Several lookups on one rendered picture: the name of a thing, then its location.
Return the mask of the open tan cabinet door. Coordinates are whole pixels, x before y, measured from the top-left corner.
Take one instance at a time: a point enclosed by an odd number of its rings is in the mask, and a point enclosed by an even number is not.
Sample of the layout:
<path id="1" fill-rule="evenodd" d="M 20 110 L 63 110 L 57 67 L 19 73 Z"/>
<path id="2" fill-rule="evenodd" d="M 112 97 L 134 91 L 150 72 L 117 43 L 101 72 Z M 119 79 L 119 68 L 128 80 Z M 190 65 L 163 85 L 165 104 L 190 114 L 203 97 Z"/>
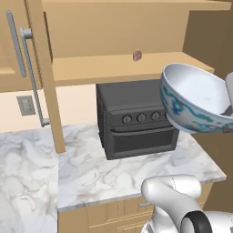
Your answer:
<path id="1" fill-rule="evenodd" d="M 32 42 L 35 60 L 38 66 L 49 116 L 54 144 L 57 153 L 66 151 L 65 140 L 61 125 L 59 107 L 56 96 L 56 85 L 50 58 L 49 45 L 46 35 L 46 23 L 43 14 L 42 0 L 24 0 L 28 24 L 32 31 Z"/>

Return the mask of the grey wall outlet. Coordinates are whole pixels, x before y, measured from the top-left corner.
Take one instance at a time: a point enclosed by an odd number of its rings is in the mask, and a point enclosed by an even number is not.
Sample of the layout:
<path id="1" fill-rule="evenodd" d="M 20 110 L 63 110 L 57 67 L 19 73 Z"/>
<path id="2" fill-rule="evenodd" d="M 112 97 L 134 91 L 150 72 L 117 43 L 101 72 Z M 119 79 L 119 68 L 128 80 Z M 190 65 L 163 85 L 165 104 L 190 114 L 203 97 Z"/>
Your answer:
<path id="1" fill-rule="evenodd" d="M 35 114 L 35 107 L 31 96 L 18 96 L 17 102 L 22 116 L 32 116 Z"/>

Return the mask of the tan base cabinet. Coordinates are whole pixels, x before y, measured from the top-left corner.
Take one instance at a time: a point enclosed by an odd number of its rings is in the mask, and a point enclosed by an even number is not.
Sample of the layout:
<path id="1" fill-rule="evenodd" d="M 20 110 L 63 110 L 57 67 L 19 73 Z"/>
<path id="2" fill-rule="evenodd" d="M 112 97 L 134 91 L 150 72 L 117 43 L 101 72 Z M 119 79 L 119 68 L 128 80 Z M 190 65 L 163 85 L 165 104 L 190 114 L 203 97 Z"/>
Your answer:
<path id="1" fill-rule="evenodd" d="M 140 188 L 60 185 L 58 233 L 140 233 L 153 211 Z"/>

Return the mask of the white bowl with teal pattern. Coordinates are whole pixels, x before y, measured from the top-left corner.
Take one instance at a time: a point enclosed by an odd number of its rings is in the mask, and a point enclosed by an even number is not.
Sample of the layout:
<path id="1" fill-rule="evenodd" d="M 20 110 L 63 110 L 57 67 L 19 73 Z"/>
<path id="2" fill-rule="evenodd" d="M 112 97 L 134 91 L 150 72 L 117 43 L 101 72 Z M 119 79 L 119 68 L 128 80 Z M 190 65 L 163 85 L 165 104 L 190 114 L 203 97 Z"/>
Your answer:
<path id="1" fill-rule="evenodd" d="M 166 65 L 160 95 L 168 121 L 179 130 L 196 134 L 233 127 L 233 116 L 221 115 L 231 106 L 226 82 L 206 70 L 179 63 Z"/>

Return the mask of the open tan wall cabinet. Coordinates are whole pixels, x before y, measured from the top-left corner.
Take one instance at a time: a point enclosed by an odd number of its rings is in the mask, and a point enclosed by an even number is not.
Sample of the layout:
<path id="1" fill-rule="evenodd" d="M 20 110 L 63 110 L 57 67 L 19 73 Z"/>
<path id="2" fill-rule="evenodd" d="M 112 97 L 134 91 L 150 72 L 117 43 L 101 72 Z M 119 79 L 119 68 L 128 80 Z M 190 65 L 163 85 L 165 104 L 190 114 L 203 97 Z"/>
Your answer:
<path id="1" fill-rule="evenodd" d="M 184 50 L 191 13 L 226 13 L 211 0 L 42 0 L 57 86 L 160 77 L 169 63 L 214 70 Z M 133 60 L 135 51 L 142 58 Z"/>

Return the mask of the closed tan cabinet door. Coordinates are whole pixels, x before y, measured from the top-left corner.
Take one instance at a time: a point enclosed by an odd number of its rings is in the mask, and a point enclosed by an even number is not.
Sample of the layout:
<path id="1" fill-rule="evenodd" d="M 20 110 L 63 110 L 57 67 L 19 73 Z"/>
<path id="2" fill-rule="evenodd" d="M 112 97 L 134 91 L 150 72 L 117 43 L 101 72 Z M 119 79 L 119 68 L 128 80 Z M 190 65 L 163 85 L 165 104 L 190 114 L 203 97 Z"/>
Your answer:
<path id="1" fill-rule="evenodd" d="M 15 28 L 25 64 L 26 77 L 22 77 L 19 70 L 15 48 L 5 14 L 6 10 L 12 12 L 15 20 Z M 0 93 L 32 89 L 20 35 L 20 27 L 30 28 L 24 0 L 0 0 Z"/>

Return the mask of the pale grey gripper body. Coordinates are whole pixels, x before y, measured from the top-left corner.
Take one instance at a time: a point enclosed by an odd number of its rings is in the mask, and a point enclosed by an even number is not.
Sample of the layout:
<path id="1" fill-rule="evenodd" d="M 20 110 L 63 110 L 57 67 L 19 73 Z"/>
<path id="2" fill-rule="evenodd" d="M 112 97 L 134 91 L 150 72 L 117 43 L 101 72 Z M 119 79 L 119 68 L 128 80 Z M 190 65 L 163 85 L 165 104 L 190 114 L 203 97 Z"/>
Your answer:
<path id="1" fill-rule="evenodd" d="M 233 106 L 233 72 L 229 73 L 225 78 L 229 99 Z"/>

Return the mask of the dark grey toaster oven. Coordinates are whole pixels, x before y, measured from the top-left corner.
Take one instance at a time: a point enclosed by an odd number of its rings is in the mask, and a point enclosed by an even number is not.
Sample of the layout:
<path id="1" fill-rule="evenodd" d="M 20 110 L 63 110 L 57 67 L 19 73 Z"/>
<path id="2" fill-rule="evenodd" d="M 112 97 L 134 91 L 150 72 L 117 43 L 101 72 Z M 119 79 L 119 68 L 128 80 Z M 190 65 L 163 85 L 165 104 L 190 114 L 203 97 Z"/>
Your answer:
<path id="1" fill-rule="evenodd" d="M 177 146 L 178 129 L 130 137 L 112 136 L 110 130 L 135 131 L 160 127 L 171 127 L 166 110 L 160 99 L 160 81 L 145 80 L 96 85 L 97 125 L 102 148 L 108 160 L 135 157 L 171 151 Z M 158 121 L 151 119 L 159 112 Z M 143 123 L 137 116 L 144 113 Z M 126 125 L 122 117 L 131 115 L 132 121 Z"/>

